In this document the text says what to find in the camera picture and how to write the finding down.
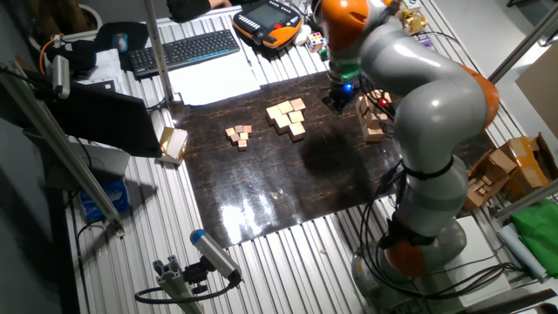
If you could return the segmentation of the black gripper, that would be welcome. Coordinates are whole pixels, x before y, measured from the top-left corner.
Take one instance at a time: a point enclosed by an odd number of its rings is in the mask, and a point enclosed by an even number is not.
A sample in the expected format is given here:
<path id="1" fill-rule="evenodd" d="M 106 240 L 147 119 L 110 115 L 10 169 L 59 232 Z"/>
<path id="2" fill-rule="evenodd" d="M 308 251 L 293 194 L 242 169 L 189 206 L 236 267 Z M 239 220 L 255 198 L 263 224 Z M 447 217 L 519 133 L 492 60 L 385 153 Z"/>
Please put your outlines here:
<path id="1" fill-rule="evenodd" d="M 332 112 L 337 110 L 338 114 L 343 114 L 347 111 L 349 103 L 361 94 L 361 90 L 358 82 L 332 82 L 329 96 L 322 98 L 322 101 Z"/>

